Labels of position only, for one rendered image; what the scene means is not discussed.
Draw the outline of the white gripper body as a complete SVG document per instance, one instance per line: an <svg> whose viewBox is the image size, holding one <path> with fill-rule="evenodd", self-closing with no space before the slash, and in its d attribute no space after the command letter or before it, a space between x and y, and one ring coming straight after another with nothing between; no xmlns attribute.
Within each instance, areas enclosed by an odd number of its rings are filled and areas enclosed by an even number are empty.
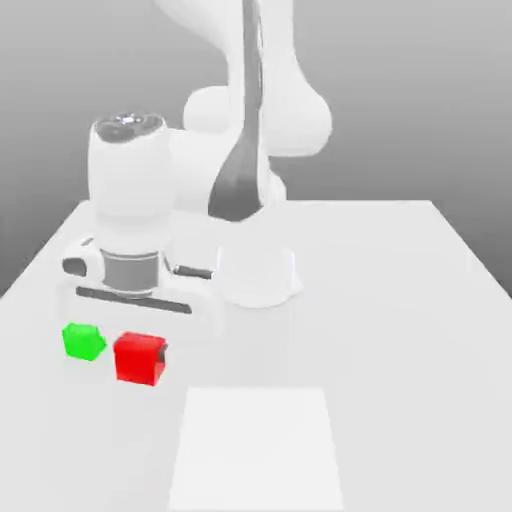
<svg viewBox="0 0 512 512"><path fill-rule="evenodd" d="M197 278L169 278L138 297L67 278L58 284L58 310L65 321L113 334L219 335L224 324L222 302L207 281Z"/></svg>

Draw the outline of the small red cube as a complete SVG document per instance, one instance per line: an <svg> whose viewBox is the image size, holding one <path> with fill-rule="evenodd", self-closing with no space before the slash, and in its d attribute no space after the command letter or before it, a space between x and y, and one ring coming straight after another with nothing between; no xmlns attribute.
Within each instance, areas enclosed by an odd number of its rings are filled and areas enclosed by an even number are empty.
<svg viewBox="0 0 512 512"><path fill-rule="evenodd" d="M166 366L157 363L160 339L152 335L124 332L113 344L117 379L155 386Z"/></svg>

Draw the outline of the small green cube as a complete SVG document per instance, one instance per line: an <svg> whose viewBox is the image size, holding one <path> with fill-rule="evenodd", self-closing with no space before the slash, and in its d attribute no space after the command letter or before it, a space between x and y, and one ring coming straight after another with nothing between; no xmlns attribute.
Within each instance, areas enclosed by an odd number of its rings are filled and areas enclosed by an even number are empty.
<svg viewBox="0 0 512 512"><path fill-rule="evenodd" d="M107 343L97 326L69 323L62 330L66 354L70 357L94 361Z"/></svg>

